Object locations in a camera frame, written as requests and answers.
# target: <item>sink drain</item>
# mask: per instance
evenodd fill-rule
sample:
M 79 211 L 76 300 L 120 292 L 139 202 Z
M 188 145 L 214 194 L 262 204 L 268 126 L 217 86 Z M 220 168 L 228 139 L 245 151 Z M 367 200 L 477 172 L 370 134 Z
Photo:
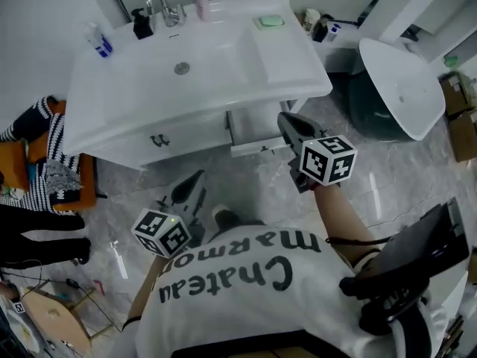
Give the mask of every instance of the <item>sink drain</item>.
M 188 63 L 178 63 L 174 67 L 174 72 L 177 75 L 184 75 L 191 69 L 191 66 Z

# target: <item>drawer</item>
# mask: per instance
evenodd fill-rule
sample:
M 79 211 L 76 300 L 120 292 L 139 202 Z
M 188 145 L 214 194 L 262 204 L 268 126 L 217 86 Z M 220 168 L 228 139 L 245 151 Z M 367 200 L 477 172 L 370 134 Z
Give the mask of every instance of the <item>drawer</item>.
M 114 163 L 139 168 L 158 160 L 230 144 L 232 140 L 225 126 L 225 116 L 225 113 L 213 113 L 156 125 L 141 133 L 113 139 L 95 149 L 93 154 Z
M 233 157 L 287 147 L 278 128 L 278 114 L 290 111 L 288 102 L 269 102 L 227 112 Z

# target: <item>white t-shirt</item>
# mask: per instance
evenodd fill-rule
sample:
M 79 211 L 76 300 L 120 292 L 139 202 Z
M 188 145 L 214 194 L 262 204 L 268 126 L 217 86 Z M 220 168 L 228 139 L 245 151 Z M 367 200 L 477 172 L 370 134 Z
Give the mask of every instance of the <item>white t-shirt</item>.
M 238 227 L 164 268 L 141 319 L 125 326 L 110 356 L 225 357 L 244 345 L 312 344 L 325 358 L 395 357 L 393 336 L 363 331 L 362 301 L 340 290 L 353 275 L 313 233 Z M 438 346 L 443 331 L 431 335 Z

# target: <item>wooden stool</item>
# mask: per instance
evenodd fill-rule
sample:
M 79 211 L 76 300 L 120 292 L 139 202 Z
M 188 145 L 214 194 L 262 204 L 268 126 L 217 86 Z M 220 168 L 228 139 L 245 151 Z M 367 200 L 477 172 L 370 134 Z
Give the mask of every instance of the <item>wooden stool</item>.
M 75 350 L 82 353 L 90 351 L 92 342 L 113 328 L 110 324 L 90 336 L 80 320 L 77 310 L 85 304 L 88 295 L 92 295 L 96 289 L 90 290 L 88 295 L 85 295 L 76 304 L 71 304 L 60 297 L 42 291 L 41 288 L 48 282 L 45 281 L 23 297 L 22 303 L 26 313 L 51 338 L 68 342 L 73 345 Z

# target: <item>black lettering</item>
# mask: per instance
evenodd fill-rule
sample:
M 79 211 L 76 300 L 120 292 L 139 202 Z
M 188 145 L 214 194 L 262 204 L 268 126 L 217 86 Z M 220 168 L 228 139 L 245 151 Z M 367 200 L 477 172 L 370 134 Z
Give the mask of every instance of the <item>black lettering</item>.
M 164 267 L 164 269 L 162 270 L 162 274 L 165 274 L 165 273 L 167 273 L 168 271 L 171 271 L 171 269 L 172 269 L 172 263 L 173 263 L 173 262 L 174 262 L 174 261 L 171 260 L 171 261 L 169 261 L 169 262 L 167 263 L 167 265 L 166 265 L 166 266 Z
M 235 256 L 250 250 L 250 239 L 246 237 L 241 242 L 233 241 L 230 243 L 232 249 L 230 249 L 229 255 Z
M 313 233 L 307 232 L 306 234 L 310 237 L 311 245 L 305 245 L 305 239 L 303 238 L 303 232 L 301 230 L 295 231 L 295 236 L 297 237 L 296 245 L 291 244 L 290 233 L 286 230 L 280 231 L 280 239 L 282 241 L 283 247 L 287 249 L 295 249 L 300 247 L 302 249 L 312 249 L 315 252 L 321 252 L 318 245 L 318 238 Z
M 174 298 L 176 300 L 178 300 L 180 298 L 179 296 L 179 289 L 182 288 L 184 285 L 186 285 L 186 281 L 185 280 L 181 280 L 179 281 L 178 283 L 173 283 L 172 284 L 172 295 L 174 296 Z
M 189 278 L 189 286 L 197 288 L 196 290 L 189 290 L 190 295 L 199 295 L 206 288 L 206 281 L 201 276 L 192 276 Z
M 271 259 L 267 263 L 267 265 L 265 265 L 265 269 L 269 271 L 276 264 L 282 264 L 283 271 L 285 271 L 285 278 L 283 279 L 282 282 L 274 281 L 273 286 L 274 286 L 274 289 L 277 290 L 278 292 L 283 292 L 284 290 L 288 289 L 288 287 L 291 284 L 291 281 L 293 280 L 293 269 L 291 268 L 291 264 L 288 261 L 288 259 L 283 256 L 276 256 L 273 259 Z
M 273 247 L 274 243 L 270 242 L 277 234 L 275 232 L 267 232 L 263 235 L 258 235 L 255 239 L 260 242 L 264 247 Z
M 265 279 L 262 276 L 262 271 L 260 271 L 260 265 L 258 263 L 253 263 L 252 265 L 253 277 L 249 277 L 247 273 L 247 268 L 241 266 L 238 269 L 238 275 L 242 281 L 245 283 L 258 283 L 260 286 L 266 284 Z
M 171 298 L 171 287 L 169 285 L 159 288 L 159 297 L 161 299 L 161 304 L 164 304 L 166 300 Z
M 199 261 L 204 261 L 207 259 L 215 259 L 216 257 L 222 257 L 224 255 L 225 255 L 225 245 L 222 245 L 218 249 L 218 252 L 216 251 L 215 247 L 212 247 L 209 249 L 209 254 L 207 256 L 205 251 L 199 252 Z
M 237 272 L 237 269 L 233 267 L 222 269 L 221 271 L 219 271 L 218 276 L 220 277 L 222 286 L 224 288 L 230 288 L 232 286 L 232 284 L 229 281 L 229 278 L 231 278 L 236 272 Z
M 181 257 L 177 258 L 174 261 L 174 266 L 176 268 L 182 268 L 186 266 L 187 264 L 189 264 L 191 261 L 193 261 L 193 259 L 194 259 L 193 254 L 183 254 Z
M 217 276 L 215 273 L 209 273 L 207 278 L 210 280 L 210 288 L 207 289 L 207 293 L 212 293 L 212 295 L 216 295 L 219 290 L 221 290 L 220 286 L 217 285 Z

